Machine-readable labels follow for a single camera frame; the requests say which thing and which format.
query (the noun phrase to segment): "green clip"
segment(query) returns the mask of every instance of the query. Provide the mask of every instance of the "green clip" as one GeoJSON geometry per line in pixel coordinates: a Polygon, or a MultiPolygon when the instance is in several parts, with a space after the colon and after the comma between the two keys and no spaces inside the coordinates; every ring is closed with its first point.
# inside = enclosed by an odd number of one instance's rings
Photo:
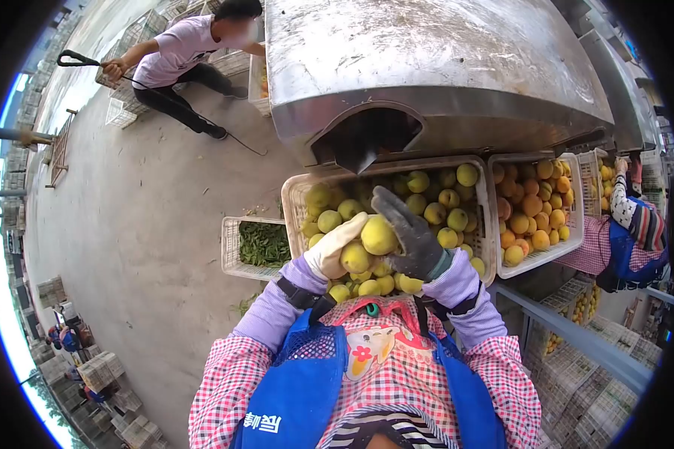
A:
{"type": "Polygon", "coordinates": [[[379,316],[379,306],[373,302],[370,302],[367,305],[367,314],[371,316],[372,318],[376,318],[379,316]]]}

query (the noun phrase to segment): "wooden pallet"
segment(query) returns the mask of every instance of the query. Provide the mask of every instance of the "wooden pallet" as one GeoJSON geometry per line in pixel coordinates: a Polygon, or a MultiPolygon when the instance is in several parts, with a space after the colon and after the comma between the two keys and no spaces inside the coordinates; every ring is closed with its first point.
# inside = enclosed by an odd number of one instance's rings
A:
{"type": "Polygon", "coordinates": [[[50,170],[50,184],[46,184],[45,187],[55,188],[55,183],[57,178],[63,171],[67,171],[68,166],[65,165],[65,150],[67,148],[67,137],[70,135],[70,125],[72,124],[72,119],[78,113],[77,111],[72,111],[72,109],[66,109],[70,115],[67,117],[67,120],[63,124],[63,128],[57,134],[52,141],[51,150],[52,150],[52,160],[50,165],[52,166],[50,170]]]}

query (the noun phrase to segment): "tree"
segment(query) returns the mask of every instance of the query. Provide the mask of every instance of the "tree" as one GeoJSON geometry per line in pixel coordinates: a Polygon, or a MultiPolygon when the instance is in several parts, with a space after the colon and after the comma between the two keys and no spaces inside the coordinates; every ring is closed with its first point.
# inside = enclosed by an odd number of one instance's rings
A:
{"type": "Polygon", "coordinates": [[[80,434],[77,432],[77,430],[74,429],[72,425],[70,425],[70,422],[65,419],[65,416],[63,415],[63,411],[60,409],[60,407],[55,403],[55,399],[48,390],[49,387],[45,383],[45,380],[42,378],[41,374],[37,374],[38,370],[33,369],[30,372],[30,378],[27,380],[27,384],[35,390],[37,393],[37,396],[45,401],[45,407],[47,408],[49,415],[51,418],[57,419],[57,425],[61,427],[65,427],[70,431],[70,436],[72,437],[72,447],[73,449],[88,449],[88,446],[85,445],[81,438],[80,434]]]}

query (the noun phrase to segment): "crate of green leaves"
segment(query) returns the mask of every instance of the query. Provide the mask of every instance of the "crate of green leaves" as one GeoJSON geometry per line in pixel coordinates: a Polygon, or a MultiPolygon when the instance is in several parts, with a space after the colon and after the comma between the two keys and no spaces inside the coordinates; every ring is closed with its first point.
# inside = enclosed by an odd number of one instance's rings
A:
{"type": "Polygon", "coordinates": [[[222,220],[222,271],[269,281],[292,257],[285,220],[225,217],[222,220]]]}

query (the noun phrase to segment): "metal hood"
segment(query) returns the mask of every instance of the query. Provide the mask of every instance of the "metal hood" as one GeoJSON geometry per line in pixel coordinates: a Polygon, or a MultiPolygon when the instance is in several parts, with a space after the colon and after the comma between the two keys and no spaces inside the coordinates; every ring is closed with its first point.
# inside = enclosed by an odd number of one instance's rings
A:
{"type": "Polygon", "coordinates": [[[270,103],[305,166],[318,136],[372,104],[423,129],[414,157],[534,151],[613,118],[592,64],[549,0],[271,0],[270,103]]]}
{"type": "Polygon", "coordinates": [[[614,114],[614,142],[619,152],[654,149],[656,114],[637,85],[628,62],[596,30],[579,38],[599,76],[614,114]]]}

